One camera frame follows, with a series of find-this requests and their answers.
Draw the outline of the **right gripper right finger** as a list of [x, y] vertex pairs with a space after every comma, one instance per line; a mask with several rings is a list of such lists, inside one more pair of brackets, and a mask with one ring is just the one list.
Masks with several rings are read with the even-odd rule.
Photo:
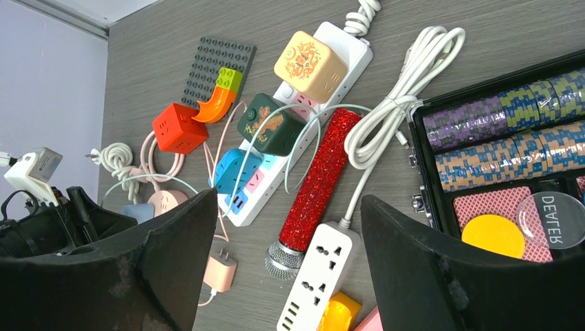
[[584, 255], [549, 263], [463, 243], [374, 195], [361, 232], [385, 330], [583, 330]]

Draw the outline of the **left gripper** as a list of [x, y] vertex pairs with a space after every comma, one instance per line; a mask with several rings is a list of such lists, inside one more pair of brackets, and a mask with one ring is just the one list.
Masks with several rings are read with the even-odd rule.
[[[12, 192], [1, 204], [1, 256], [19, 259], [67, 254], [137, 225], [136, 219], [96, 204], [82, 187], [70, 187], [66, 192], [70, 200], [67, 208], [41, 203], [27, 190]], [[17, 194], [25, 195], [29, 212], [19, 220], [8, 217], [9, 203]]]

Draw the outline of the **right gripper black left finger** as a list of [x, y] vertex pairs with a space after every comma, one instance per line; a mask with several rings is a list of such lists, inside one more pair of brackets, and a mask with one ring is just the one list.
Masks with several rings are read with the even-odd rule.
[[2, 330], [191, 330], [217, 192], [67, 254], [1, 256]]

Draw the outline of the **pink round socket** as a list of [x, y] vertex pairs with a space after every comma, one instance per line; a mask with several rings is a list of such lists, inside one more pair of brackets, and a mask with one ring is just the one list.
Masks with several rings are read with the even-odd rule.
[[154, 207], [154, 217], [158, 217], [188, 200], [188, 196], [178, 190], [158, 190], [148, 203]]

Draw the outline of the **white multicolour power strip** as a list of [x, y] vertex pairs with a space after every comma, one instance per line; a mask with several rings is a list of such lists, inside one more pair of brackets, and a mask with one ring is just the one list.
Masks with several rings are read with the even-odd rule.
[[237, 124], [244, 140], [211, 181], [221, 215], [236, 227], [255, 220], [372, 59], [367, 41], [328, 21], [291, 36], [274, 66], [281, 85], [248, 104]]

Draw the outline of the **blue plug adapter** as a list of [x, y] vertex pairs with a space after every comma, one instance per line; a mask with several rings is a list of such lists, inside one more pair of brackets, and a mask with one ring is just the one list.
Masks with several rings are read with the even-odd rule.
[[236, 192], [240, 191], [260, 166], [262, 158], [250, 153], [244, 165], [240, 180], [236, 181], [245, 154], [245, 150], [233, 148], [227, 151], [219, 160], [215, 171], [215, 186], [219, 194], [232, 194], [236, 184]]

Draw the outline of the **dark green cube adapter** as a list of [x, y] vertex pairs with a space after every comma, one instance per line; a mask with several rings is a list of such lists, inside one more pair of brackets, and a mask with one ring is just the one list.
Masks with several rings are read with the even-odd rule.
[[[243, 138], [251, 141], [267, 117], [282, 106], [284, 103], [265, 93], [256, 94], [237, 124], [238, 132]], [[305, 125], [306, 120], [293, 110], [283, 110], [267, 120], [265, 126], [259, 131], [259, 136], [253, 146], [262, 154], [286, 157], [291, 153], [293, 145]]]

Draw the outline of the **beige cube adapter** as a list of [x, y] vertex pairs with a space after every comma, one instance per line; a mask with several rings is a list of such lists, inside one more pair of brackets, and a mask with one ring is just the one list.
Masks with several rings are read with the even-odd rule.
[[348, 65], [330, 46], [301, 30], [274, 65], [279, 78], [318, 103], [329, 100], [347, 72]]

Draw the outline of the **light blue charger plug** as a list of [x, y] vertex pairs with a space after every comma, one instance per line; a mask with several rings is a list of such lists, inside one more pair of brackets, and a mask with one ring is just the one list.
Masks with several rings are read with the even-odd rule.
[[[302, 110], [307, 110], [310, 113], [310, 118], [301, 131], [301, 136], [298, 138], [293, 146], [293, 151], [286, 157], [275, 158], [274, 163], [272, 166], [261, 165], [258, 171], [262, 172], [267, 179], [262, 179], [259, 182], [259, 185], [255, 190], [251, 188], [242, 188], [241, 191], [244, 194], [244, 201], [248, 203], [245, 205], [246, 214], [244, 216], [237, 217], [232, 223], [239, 227], [239, 226], [247, 226], [249, 225], [253, 219], [257, 216], [258, 212], [263, 208], [263, 206], [268, 202], [269, 198], [274, 194], [275, 190], [283, 183], [286, 192], [289, 192], [290, 189], [288, 187], [288, 173], [290, 169], [296, 164], [299, 157], [301, 156], [301, 151], [304, 150], [310, 142], [316, 138], [316, 146], [322, 143], [321, 139], [321, 124], [325, 123], [326, 118], [333, 114], [333, 112], [338, 108], [351, 108], [354, 110], [358, 110], [358, 112], [370, 112], [371, 109], [365, 106], [345, 103], [345, 104], [335, 104], [332, 106], [324, 106], [321, 110], [317, 110], [311, 106], [304, 106], [301, 104], [290, 104], [286, 106], [282, 106], [276, 109], [273, 113], [271, 113], [267, 119], [260, 125], [262, 128], [265, 126], [267, 120], [275, 116], [276, 114], [282, 112], [286, 109], [293, 109], [294, 107], [299, 107]], [[131, 165], [131, 162], [128, 161], [127, 164], [123, 167], [123, 169], [127, 172], [126, 176], [119, 180], [118, 183], [114, 184], [110, 187], [103, 196], [102, 201], [105, 201], [106, 198], [112, 191], [117, 188], [121, 187], [126, 183], [132, 184], [129, 193], [132, 196], [135, 196], [135, 188], [138, 187], [138, 181], [140, 179], [152, 180], [155, 183], [156, 178], [162, 178], [163, 180], [169, 181], [176, 181], [182, 185], [184, 185], [189, 191], [194, 194], [197, 194], [198, 191], [192, 187], [189, 183], [185, 182], [182, 179], [177, 178], [175, 175], [170, 174], [159, 174], [153, 173], [148, 171], [147, 165], [145, 161], [142, 161], [142, 167], [134, 167]], [[148, 202], [146, 203], [133, 203], [130, 205], [125, 205], [122, 208], [122, 215], [134, 217], [138, 220], [139, 223], [143, 223], [154, 217], [154, 207], [150, 205]]]

